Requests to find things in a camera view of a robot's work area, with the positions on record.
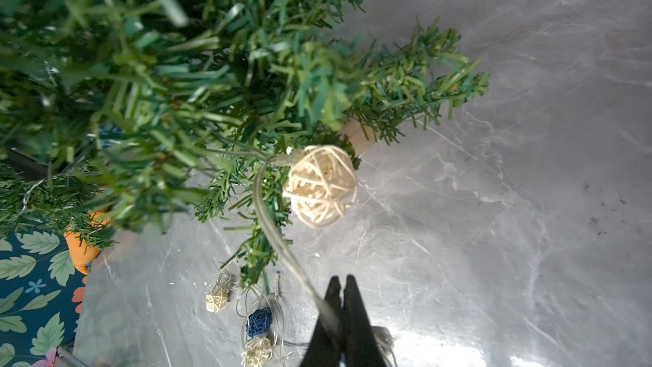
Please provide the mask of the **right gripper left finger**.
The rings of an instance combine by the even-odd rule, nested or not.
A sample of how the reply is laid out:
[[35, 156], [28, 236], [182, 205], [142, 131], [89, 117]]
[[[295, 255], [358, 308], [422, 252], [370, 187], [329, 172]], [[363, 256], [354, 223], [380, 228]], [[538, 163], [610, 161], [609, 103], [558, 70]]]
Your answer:
[[319, 314], [311, 341], [300, 366], [339, 366], [341, 358], [341, 282], [333, 276], [324, 297], [332, 315]]

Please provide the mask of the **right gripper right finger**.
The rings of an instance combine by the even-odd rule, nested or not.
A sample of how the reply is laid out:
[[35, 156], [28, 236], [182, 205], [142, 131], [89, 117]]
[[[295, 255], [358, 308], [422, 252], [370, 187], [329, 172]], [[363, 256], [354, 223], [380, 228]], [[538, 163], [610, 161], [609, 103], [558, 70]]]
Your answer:
[[346, 277], [343, 302], [343, 350], [350, 367], [386, 367], [364, 307], [358, 283]]

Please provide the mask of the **rattan ball string light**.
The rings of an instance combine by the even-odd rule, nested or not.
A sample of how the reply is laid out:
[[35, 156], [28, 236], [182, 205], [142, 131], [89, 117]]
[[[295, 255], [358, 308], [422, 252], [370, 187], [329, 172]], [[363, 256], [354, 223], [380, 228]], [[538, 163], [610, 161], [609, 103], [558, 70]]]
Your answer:
[[[265, 269], [282, 263], [311, 297], [319, 314], [332, 311], [290, 251], [282, 227], [295, 214], [313, 229], [327, 228], [342, 219], [358, 193], [358, 180], [352, 156], [336, 145], [312, 145], [292, 152], [267, 153], [250, 144], [235, 142], [231, 146], [210, 148], [205, 157], [209, 167], [220, 164], [210, 195], [195, 215], [206, 220], [241, 207], [251, 209], [252, 235], [221, 266], [220, 276], [229, 275], [231, 263], [242, 259], [236, 280], [243, 294], [259, 287], [267, 288]], [[341, 316], [341, 358], [343, 350], [343, 316]]]

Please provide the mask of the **green christmas tree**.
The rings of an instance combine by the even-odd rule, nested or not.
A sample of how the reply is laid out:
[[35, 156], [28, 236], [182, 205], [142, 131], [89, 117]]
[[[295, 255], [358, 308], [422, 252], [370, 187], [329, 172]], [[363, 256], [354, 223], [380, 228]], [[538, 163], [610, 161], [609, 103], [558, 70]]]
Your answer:
[[348, 122], [392, 143], [487, 91], [453, 29], [332, 38], [364, 1], [1, 0], [1, 165], [97, 185], [115, 231], [163, 230], [209, 197], [210, 148], [352, 152]]
[[106, 248], [115, 229], [96, 218], [101, 206], [91, 201], [101, 188], [72, 175], [29, 181], [10, 165], [1, 165], [1, 238], [45, 230], [79, 234], [88, 245]]

